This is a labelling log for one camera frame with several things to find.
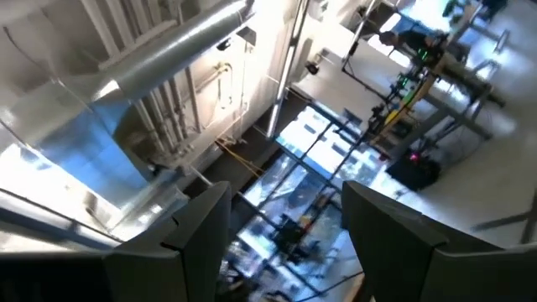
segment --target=metal support column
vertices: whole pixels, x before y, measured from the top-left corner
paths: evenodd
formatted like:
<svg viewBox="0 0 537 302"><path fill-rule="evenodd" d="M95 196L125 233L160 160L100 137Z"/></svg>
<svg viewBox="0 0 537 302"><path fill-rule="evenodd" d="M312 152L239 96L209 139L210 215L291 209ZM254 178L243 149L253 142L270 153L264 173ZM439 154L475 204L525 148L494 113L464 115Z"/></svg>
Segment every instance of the metal support column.
<svg viewBox="0 0 537 302"><path fill-rule="evenodd" d="M278 121L279 112L282 107L282 103L285 98L285 88L287 86L287 80L289 78L289 73L293 67L293 61L295 59L296 49L300 42L300 36L302 35L302 29L304 28L304 23L306 15L308 14L308 7L310 6L310 0L300 0L297 10L295 23L293 24L293 31L289 39L289 46L285 54L284 68L281 71L279 76L278 90L276 92L276 100L272 107L270 113L270 120L268 121L267 128L267 138L272 138L274 132L276 131L276 123Z"/></svg>
<svg viewBox="0 0 537 302"><path fill-rule="evenodd" d="M493 137L489 131L477 125L474 121L460 114L457 110L453 109L452 107L445 104L443 101L435 98L434 96L427 95L425 97L425 100L432 106L436 107L436 109L447 112L447 114L453 117L456 122L459 122L463 126L467 127L468 129L470 129L472 132L479 135L480 137L484 139L490 139Z"/></svg>

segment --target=window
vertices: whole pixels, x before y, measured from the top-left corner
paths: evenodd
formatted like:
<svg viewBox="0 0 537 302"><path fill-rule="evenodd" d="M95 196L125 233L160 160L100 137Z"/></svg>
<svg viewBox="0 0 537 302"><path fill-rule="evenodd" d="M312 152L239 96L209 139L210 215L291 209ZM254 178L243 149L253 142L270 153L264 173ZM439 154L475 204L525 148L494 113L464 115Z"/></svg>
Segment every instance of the window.
<svg viewBox="0 0 537 302"><path fill-rule="evenodd" d="M329 123L330 121L315 109L307 107L282 131L276 141L297 157L301 157Z"/></svg>
<svg viewBox="0 0 537 302"><path fill-rule="evenodd" d="M317 141L304 158L304 162L324 178L329 179L337 167L351 151L351 144L344 140L339 127L331 125L323 135L323 140Z"/></svg>
<svg viewBox="0 0 537 302"><path fill-rule="evenodd" d="M282 215L298 221L321 192L324 182L304 167L297 166L263 205L262 212L279 224Z"/></svg>
<svg viewBox="0 0 537 302"><path fill-rule="evenodd" d="M248 189L244 196L254 206L259 206L294 166L295 161L283 155Z"/></svg>
<svg viewBox="0 0 537 302"><path fill-rule="evenodd" d="M355 180L362 185L370 186L383 167L376 151L371 148L361 153L353 150L351 157L337 171L332 184L338 188L343 186L345 180Z"/></svg>

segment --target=vertical pipe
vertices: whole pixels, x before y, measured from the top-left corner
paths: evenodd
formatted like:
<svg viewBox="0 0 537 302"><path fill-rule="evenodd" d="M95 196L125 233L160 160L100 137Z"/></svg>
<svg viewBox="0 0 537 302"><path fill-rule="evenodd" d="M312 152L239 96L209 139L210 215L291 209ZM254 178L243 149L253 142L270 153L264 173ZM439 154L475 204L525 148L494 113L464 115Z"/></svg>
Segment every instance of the vertical pipe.
<svg viewBox="0 0 537 302"><path fill-rule="evenodd" d="M171 134L168 131L168 127L166 125L166 121L164 120L164 115L162 114L162 111L160 110L159 106L159 96L157 96L154 91L152 91L148 97L149 104L151 106L151 109L153 110L155 119L157 120L157 123L159 124L158 127L159 132L164 135L164 138L166 139L166 143L168 144L168 150L173 151L175 148L175 142L174 139L171 137Z"/></svg>
<svg viewBox="0 0 537 302"><path fill-rule="evenodd" d="M148 16L145 12L145 8L142 4L142 0L132 0L131 4L133 5L134 14L136 17L137 24L140 28L140 31L142 34L147 33L152 26L154 26L153 22L149 22ZM151 107L153 108L154 115L157 118L157 122L159 123L161 133L166 138L166 142L168 143L168 147L170 151L175 150L176 141L179 141L182 139L182 135L178 133L178 129L176 129L175 126L175 115L173 111L173 106L169 106L169 102L171 101L170 98L173 98L171 95L169 95L166 91L166 85L169 85L168 82L165 82L162 86L159 87L159 89L154 90L151 93L151 97L149 98L149 101L151 102ZM172 128L174 129L174 134L176 140L172 138L172 135L169 130L169 124L166 122L166 118L164 117L164 114L162 113L162 110L160 108L160 103L164 103L164 106L169 110L169 116L172 121Z"/></svg>
<svg viewBox="0 0 537 302"><path fill-rule="evenodd" d="M95 26L95 29L99 34L99 37L101 38L108 55L113 56L119 54L119 48L117 47L116 42L112 37L112 33L107 26L107 22L102 16L101 10L99 9L97 2L95 2L94 0L81 1L82 5L84 5L84 8L86 9L87 14L90 16L93 26Z"/></svg>
<svg viewBox="0 0 537 302"><path fill-rule="evenodd" d="M158 151L161 153L166 152L166 148L162 144L162 141L160 140L159 134L157 133L157 129L154 127L153 121L151 121L151 117L149 116L148 108L146 108L142 104L142 100L137 100L134 102L134 107L138 111L138 115L140 118L142 118L143 125L146 127L146 129L149 131L149 136L153 140L155 146L157 147Z"/></svg>
<svg viewBox="0 0 537 302"><path fill-rule="evenodd" d="M176 135L180 135L178 138L181 137L182 139L185 139L188 137L188 133L186 131L185 111L183 110L183 104L181 104L181 96L179 94L179 88L177 87L175 79L169 80L169 89L171 90L171 95L174 100L174 102L169 104L173 110L171 112L171 117L172 122L174 123L174 130L176 131ZM178 115L177 119L175 118L175 112L177 112Z"/></svg>
<svg viewBox="0 0 537 302"><path fill-rule="evenodd" d="M308 7L310 6L310 0L300 0L297 10L295 23L293 24L293 32L289 39L289 47L287 53L285 54L284 68L279 77L278 90L276 93L276 102L272 108L270 114L270 120L268 122L267 129L267 138L272 138L276 130L276 122L278 121L279 112L284 101L285 88L287 86L287 80L289 78L289 73L291 72L291 67L293 66L293 60L295 59L296 49L298 43L300 42L300 36L302 34L302 29L304 28L305 17L308 14Z"/></svg>
<svg viewBox="0 0 537 302"><path fill-rule="evenodd" d="M177 8L177 17L179 26L183 24L183 11L179 5ZM201 122L200 122L200 113L198 111L198 100L196 95L196 84L194 83L194 77L192 76L192 70L190 66L185 68L186 84L188 86L188 91L190 93L190 102L192 102L192 114L194 115L194 123L196 131L201 133Z"/></svg>
<svg viewBox="0 0 537 302"><path fill-rule="evenodd" d="M117 31L119 32L119 35L121 36L124 46L126 47L130 44L134 44L134 36L130 28L128 27L128 21L127 21L127 18L125 17L125 13L123 11L121 2L118 0L107 0L107 5L110 8L110 12L113 16L114 23L116 24ZM135 12L137 14L136 16L137 19L145 18L144 15L138 15L140 13L139 8L138 10L135 8ZM157 122L159 123L159 126L164 129L164 126L165 126L164 117L163 117L162 112L160 111L159 103L157 101L157 96L155 95L154 91L149 93L148 99L154 111L155 118L157 119ZM145 104L143 104L141 100L137 100L134 103L134 105L136 107L136 110L138 111L140 118L142 119L143 125L147 128L149 132L149 136L153 140L156 148L161 153L166 153L167 148L164 146L164 144L162 143L162 140L160 139L159 131L155 127L153 121L151 120L151 116L149 115L149 111L147 107L145 106ZM166 137L169 150L172 150L173 147L175 146L175 144L173 143L173 139L171 138L171 136L169 135L167 131L163 131L163 133Z"/></svg>

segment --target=metal pipe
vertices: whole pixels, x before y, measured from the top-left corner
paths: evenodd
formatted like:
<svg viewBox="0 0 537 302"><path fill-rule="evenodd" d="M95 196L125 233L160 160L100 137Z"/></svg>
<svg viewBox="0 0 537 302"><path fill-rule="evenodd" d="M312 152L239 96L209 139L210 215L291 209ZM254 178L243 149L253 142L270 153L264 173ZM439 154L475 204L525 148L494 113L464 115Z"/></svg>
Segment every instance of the metal pipe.
<svg viewBox="0 0 537 302"><path fill-rule="evenodd" d="M169 90L170 95L172 96L168 99L169 115L171 117L171 122L174 125L175 135L178 139L183 140L188 137L188 133L186 131L185 111L181 104L181 96L175 79L169 80Z"/></svg>
<svg viewBox="0 0 537 302"><path fill-rule="evenodd" d="M145 8L142 4L142 0L132 0L131 4L133 5L133 11L136 19L135 21L140 29L141 34L147 33L154 24L149 22L148 16L145 13ZM172 128L174 128L175 138L172 137L171 131L169 130L169 124L166 122L162 108L160 107L160 104L164 104L166 107L170 101L173 101L170 100L172 96L166 91L166 84L168 83L165 82L163 86L159 87L159 89L155 89L151 92L149 96L149 103L151 104L152 110L154 111L154 115L157 119L157 123L159 124L159 131L162 135L164 135L166 143L168 144L168 150L173 153L177 145L176 142L181 140L182 136L180 133L178 135L178 133L175 131L173 106L171 107L172 111L170 111L169 115L172 120Z"/></svg>
<svg viewBox="0 0 537 302"><path fill-rule="evenodd" d="M192 78L192 72L190 67L185 69L186 83L188 85L188 91L190 93L190 102L192 103L192 114L194 115L194 124L196 131L201 133L201 122L200 122L200 113L198 112L198 101L196 95L196 84L194 84L194 79Z"/></svg>
<svg viewBox="0 0 537 302"><path fill-rule="evenodd" d="M154 127L153 121L151 120L151 116L149 115L148 109L143 105L142 100L137 100L134 103L134 107L138 111L138 115L142 119L143 125L148 130L149 136L153 140L158 151L160 151L161 153L165 153L166 148L162 144L159 134L157 133L157 129Z"/></svg>
<svg viewBox="0 0 537 302"><path fill-rule="evenodd" d="M253 0L220 2L184 25L134 50L106 72L94 101L136 100L239 30L255 12Z"/></svg>
<svg viewBox="0 0 537 302"><path fill-rule="evenodd" d="M99 37L101 38L108 55L112 56L119 54L119 48L117 47L116 42L114 42L114 37L112 36L112 33L107 26L107 22L102 16L101 9L97 5L97 2L94 0L81 1L82 5L84 5L84 8L86 9L88 16L90 16L93 26L95 26L95 29L99 34Z"/></svg>
<svg viewBox="0 0 537 302"><path fill-rule="evenodd" d="M166 121L164 120L164 114L162 114L162 110L160 110L159 97L159 94L157 95L154 93L154 91L152 91L150 97L147 97L147 99L158 123L158 133L162 133L164 135L166 143L168 144L168 150L173 152L175 149L175 142L168 131L168 125L166 125Z"/></svg>
<svg viewBox="0 0 537 302"><path fill-rule="evenodd" d="M179 26L183 24L183 10L181 9L181 6L177 6L177 19ZM196 131L198 133L201 133L201 122L200 122L200 112L198 111L198 98L196 94L196 84L194 82L194 77L192 76L192 70L190 70L190 66L186 66L185 68L185 76L186 76L186 85L188 86L188 92L190 93L190 102L192 103L192 114L194 115L194 124L196 127Z"/></svg>
<svg viewBox="0 0 537 302"><path fill-rule="evenodd" d="M297 10L295 23L293 24L293 31L289 39L289 46L287 53L285 54L284 68L279 77L278 90L276 92L276 102L270 113L270 120L268 121L267 138L272 138L276 131L276 122L278 121L279 112L281 111L282 103L284 102L285 87L287 86L287 80L289 79L289 73L293 66L293 60L295 59L296 48L300 42L300 36L302 35L302 29L304 28L305 17L308 14L308 7L310 6L310 0L300 0Z"/></svg>
<svg viewBox="0 0 537 302"><path fill-rule="evenodd" d="M377 3L377 0L371 0L371 2L369 3L368 9L366 10L366 13L363 16L362 21L360 21L360 24L358 25L358 28L356 29L356 33L354 33L354 36L352 37L351 48L349 52L347 52L347 54L343 57L343 64L346 64L346 62L349 60L352 53L354 52L353 50L356 50L355 44L358 43L363 26L366 23L366 21L369 19L369 15L371 14L376 3Z"/></svg>

